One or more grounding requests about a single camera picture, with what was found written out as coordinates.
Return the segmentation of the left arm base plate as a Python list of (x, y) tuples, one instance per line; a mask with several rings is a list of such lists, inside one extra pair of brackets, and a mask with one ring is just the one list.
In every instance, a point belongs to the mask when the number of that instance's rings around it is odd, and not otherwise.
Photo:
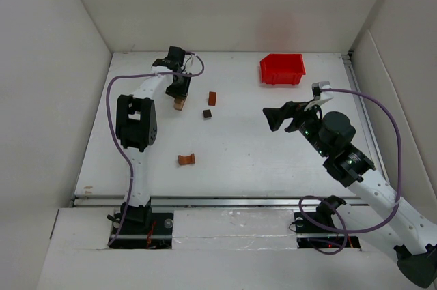
[(118, 219), (113, 223), (109, 238), (111, 249), (171, 249), (173, 241), (173, 213), (151, 213), (146, 222), (133, 222), (125, 219), (119, 235)]

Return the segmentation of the light long wood block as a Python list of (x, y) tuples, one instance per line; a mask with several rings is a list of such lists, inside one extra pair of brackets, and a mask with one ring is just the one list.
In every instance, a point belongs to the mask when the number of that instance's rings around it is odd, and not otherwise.
[(173, 107), (177, 111), (182, 111), (186, 102), (186, 98), (176, 98), (173, 103)]

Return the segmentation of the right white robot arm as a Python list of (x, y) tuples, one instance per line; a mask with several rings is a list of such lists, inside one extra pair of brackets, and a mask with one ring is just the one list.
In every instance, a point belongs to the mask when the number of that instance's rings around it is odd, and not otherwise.
[(364, 200), (381, 220), (336, 196), (320, 201), (317, 218), (304, 213), (304, 219), (329, 233), (358, 236), (392, 259), (410, 282), (428, 288), (436, 280), (436, 224), (403, 200), (399, 190), (352, 144), (356, 130), (349, 118), (338, 111), (322, 113), (321, 103), (286, 102), (280, 108), (264, 108), (263, 113), (273, 132), (289, 119), (286, 132), (301, 133), (325, 158), (327, 173)]

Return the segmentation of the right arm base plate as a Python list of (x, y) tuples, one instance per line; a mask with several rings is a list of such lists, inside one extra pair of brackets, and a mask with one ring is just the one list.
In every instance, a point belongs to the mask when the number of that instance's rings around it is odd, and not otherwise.
[(294, 212), (294, 221), (289, 230), (297, 235), (298, 248), (337, 249), (345, 239), (344, 235), (327, 233), (310, 223), (300, 212)]

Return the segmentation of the dark brown wood block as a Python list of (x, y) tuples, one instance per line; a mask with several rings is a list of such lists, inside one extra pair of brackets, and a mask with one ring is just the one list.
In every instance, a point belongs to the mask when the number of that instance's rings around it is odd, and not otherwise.
[(211, 110), (204, 110), (203, 111), (203, 118), (204, 119), (210, 119), (212, 117)]

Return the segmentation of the red plastic bin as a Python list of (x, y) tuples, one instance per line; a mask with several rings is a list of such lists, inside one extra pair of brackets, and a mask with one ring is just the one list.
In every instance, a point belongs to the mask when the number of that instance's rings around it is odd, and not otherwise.
[(261, 81), (267, 85), (298, 85), (306, 74), (302, 54), (270, 53), (260, 61)]

